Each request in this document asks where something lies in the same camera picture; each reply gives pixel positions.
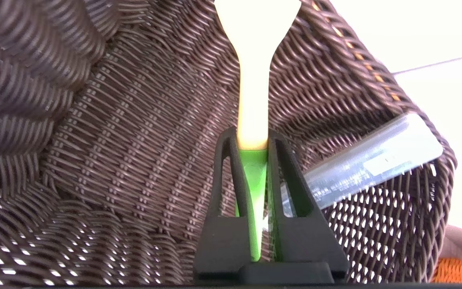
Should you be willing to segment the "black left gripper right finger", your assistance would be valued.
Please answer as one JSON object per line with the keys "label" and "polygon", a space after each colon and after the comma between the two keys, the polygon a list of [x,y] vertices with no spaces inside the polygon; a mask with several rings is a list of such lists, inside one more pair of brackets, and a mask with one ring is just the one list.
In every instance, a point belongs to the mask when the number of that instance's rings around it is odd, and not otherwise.
{"label": "black left gripper right finger", "polygon": [[349,261],[316,204],[286,139],[268,144],[269,281],[345,281]]}

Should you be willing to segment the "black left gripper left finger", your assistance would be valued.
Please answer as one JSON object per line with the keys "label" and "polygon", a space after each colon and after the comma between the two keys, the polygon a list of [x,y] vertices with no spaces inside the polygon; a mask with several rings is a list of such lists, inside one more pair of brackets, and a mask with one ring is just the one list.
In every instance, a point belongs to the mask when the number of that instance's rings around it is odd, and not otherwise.
{"label": "black left gripper left finger", "polygon": [[[220,201],[223,163],[230,159],[233,189],[239,216],[222,216]],[[194,259],[195,281],[240,281],[241,269],[252,260],[250,221],[253,209],[249,185],[239,155],[236,128],[224,130],[218,138],[211,199]]]}

